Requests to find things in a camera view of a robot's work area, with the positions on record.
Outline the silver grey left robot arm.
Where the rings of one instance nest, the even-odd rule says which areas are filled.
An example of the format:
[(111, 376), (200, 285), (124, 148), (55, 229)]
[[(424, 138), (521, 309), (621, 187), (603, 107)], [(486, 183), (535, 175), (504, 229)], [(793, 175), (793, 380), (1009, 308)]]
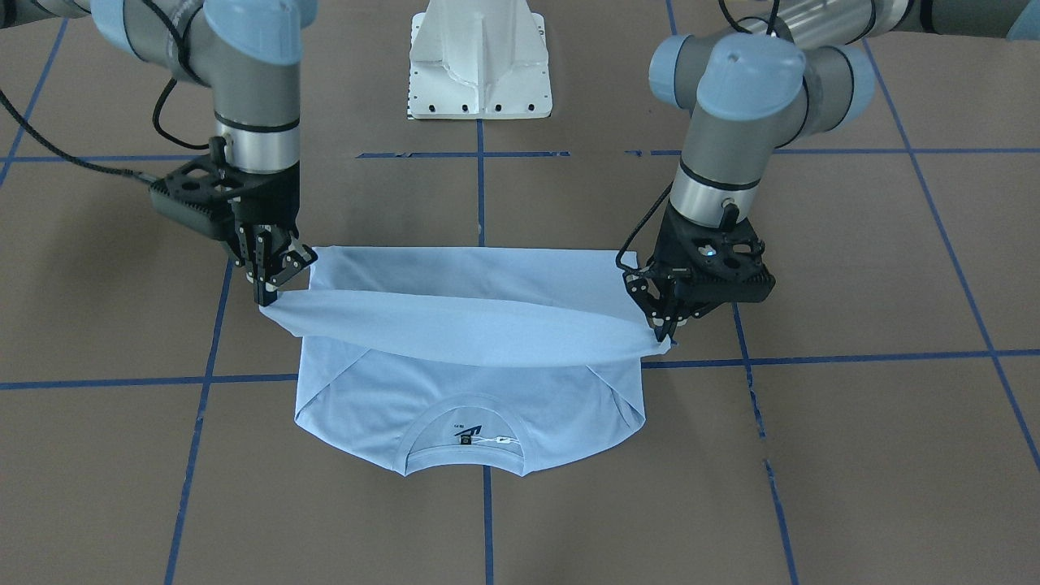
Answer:
[(672, 36), (648, 71), (653, 95), (690, 126), (671, 183), (654, 203), (660, 233), (645, 266), (623, 271), (627, 292), (659, 341), (680, 323), (731, 302), (763, 301), (775, 285), (749, 214), (770, 156), (847, 125), (876, 88), (858, 41), (891, 31), (1038, 39), (1036, 1), (775, 1), (713, 36)]

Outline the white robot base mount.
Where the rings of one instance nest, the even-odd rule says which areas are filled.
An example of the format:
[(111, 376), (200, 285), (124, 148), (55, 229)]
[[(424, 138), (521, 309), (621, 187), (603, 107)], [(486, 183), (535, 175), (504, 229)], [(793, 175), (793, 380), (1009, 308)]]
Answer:
[(527, 1), (431, 1), (411, 18), (409, 119), (545, 119), (546, 23)]

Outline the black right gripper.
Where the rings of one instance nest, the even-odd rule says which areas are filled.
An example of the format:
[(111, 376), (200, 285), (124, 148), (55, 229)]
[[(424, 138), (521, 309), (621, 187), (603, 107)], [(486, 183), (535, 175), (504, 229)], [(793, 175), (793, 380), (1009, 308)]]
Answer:
[(246, 269), (258, 306), (275, 302), (271, 290), (317, 260), (315, 249), (300, 241), (300, 164), (254, 174), (198, 156), (154, 181), (149, 196), (159, 214), (219, 241)]

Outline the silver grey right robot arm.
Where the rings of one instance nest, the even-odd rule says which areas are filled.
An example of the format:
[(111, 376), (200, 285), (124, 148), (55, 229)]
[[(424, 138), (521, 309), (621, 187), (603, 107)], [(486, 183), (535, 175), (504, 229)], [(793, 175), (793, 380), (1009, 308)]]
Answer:
[(215, 133), (198, 156), (167, 176), (86, 162), (67, 154), (18, 111), (3, 106), (29, 136), (66, 162), (149, 185), (153, 208), (219, 241), (245, 270), (259, 306), (316, 262), (300, 241), (302, 29), (314, 1), (4, 1), (2, 26), (88, 16), (116, 48), (170, 74), (154, 107), (179, 82), (211, 90)]

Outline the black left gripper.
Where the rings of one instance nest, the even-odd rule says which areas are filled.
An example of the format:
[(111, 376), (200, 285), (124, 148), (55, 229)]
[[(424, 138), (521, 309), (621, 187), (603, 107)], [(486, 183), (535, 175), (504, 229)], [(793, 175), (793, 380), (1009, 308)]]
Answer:
[(693, 223), (668, 204), (648, 271), (626, 269), (623, 279), (657, 340), (672, 340), (681, 323), (721, 304), (764, 301), (776, 284), (764, 251), (747, 219), (722, 231)]

